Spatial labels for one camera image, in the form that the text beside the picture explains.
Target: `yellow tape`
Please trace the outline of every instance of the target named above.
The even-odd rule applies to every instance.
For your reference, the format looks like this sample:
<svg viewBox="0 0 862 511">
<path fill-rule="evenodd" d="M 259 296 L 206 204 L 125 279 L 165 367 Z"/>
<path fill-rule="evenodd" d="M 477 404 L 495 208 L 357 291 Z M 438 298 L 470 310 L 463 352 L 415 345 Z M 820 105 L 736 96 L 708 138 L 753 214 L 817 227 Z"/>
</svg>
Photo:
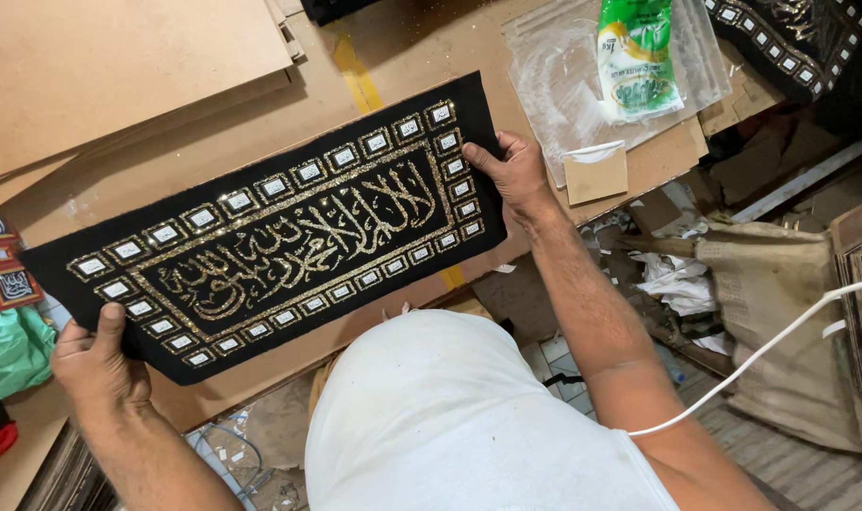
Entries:
<svg viewBox="0 0 862 511">
<path fill-rule="evenodd" d="M 336 42 L 333 48 L 333 61 L 339 72 L 343 74 L 356 106 L 362 114 L 379 110 L 384 106 L 380 100 L 378 88 L 371 80 L 369 70 L 356 56 L 356 47 L 352 45 L 352 37 L 341 26 L 337 25 Z"/>
<path fill-rule="evenodd" d="M 463 270 L 459 269 L 459 264 L 454 264 L 446 270 L 437 272 L 437 274 L 444 279 L 444 284 L 447 285 L 448 291 L 452 291 L 466 283 L 466 278 L 463 277 Z"/>
</svg>

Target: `black embroidered fabric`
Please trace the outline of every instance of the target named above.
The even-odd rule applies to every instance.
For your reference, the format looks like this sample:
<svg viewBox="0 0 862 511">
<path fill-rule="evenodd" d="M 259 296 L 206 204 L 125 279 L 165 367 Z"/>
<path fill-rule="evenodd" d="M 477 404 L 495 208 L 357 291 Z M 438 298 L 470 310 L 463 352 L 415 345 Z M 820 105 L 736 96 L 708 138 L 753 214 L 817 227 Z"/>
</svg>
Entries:
<svg viewBox="0 0 862 511">
<path fill-rule="evenodd" d="M 319 26 L 343 18 L 378 0 L 302 0 L 308 18 Z"/>
<path fill-rule="evenodd" d="M 197 383 L 503 241 L 464 141 L 500 153 L 477 72 L 20 259 L 84 328 L 124 304 L 125 351 Z"/>
<path fill-rule="evenodd" d="M 834 89 L 862 41 L 853 0 L 703 0 L 715 33 L 792 101 Z"/>
</svg>

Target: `framed calligraphy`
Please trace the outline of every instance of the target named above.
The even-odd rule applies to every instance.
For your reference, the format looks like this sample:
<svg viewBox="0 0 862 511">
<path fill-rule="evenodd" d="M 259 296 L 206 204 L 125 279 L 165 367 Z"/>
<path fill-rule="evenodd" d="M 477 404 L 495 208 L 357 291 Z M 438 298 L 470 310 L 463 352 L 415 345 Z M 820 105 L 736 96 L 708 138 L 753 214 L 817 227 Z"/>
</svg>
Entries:
<svg viewBox="0 0 862 511">
<path fill-rule="evenodd" d="M 464 140 L 499 153 L 478 73 L 21 260 L 84 327 L 124 304 L 125 350 L 197 383 L 503 241 Z"/>
</svg>

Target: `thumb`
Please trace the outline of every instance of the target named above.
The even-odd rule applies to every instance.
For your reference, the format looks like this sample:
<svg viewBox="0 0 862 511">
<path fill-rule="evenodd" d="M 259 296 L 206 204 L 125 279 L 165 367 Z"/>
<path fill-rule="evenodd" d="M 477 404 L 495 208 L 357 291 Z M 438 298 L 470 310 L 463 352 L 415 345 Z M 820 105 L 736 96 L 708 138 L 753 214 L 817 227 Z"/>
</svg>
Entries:
<svg viewBox="0 0 862 511">
<path fill-rule="evenodd" d="M 503 162 L 493 157 L 491 153 L 488 153 L 483 147 L 471 142 L 467 142 L 463 145 L 463 156 L 469 160 L 469 163 L 472 164 L 473 167 L 481 170 L 489 176 L 491 176 L 492 173 L 497 172 L 500 166 L 504 165 Z"/>
<path fill-rule="evenodd" d="M 111 302 L 99 311 L 97 339 L 91 350 L 104 357 L 121 354 L 122 332 L 125 331 L 125 308 Z"/>
</svg>

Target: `hand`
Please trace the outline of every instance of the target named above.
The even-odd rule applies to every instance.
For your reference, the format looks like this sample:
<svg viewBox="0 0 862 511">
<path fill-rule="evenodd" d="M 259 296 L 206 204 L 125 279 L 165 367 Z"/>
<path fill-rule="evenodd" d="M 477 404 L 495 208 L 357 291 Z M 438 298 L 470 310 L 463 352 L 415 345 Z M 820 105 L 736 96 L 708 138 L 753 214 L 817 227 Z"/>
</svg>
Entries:
<svg viewBox="0 0 862 511">
<path fill-rule="evenodd" d="M 538 142 L 509 131 L 498 132 L 497 141 L 506 152 L 505 162 L 472 143 L 463 145 L 463 156 L 493 179 L 516 222 L 528 228 L 542 216 L 559 211 L 560 205 L 545 175 L 545 159 Z"/>
<path fill-rule="evenodd" d="M 139 360 L 129 360 L 119 345 L 125 308 L 100 309 L 96 336 L 74 320 L 62 329 L 50 366 L 69 393 L 79 420 L 84 413 L 124 412 L 150 406 L 150 374 Z"/>
</svg>

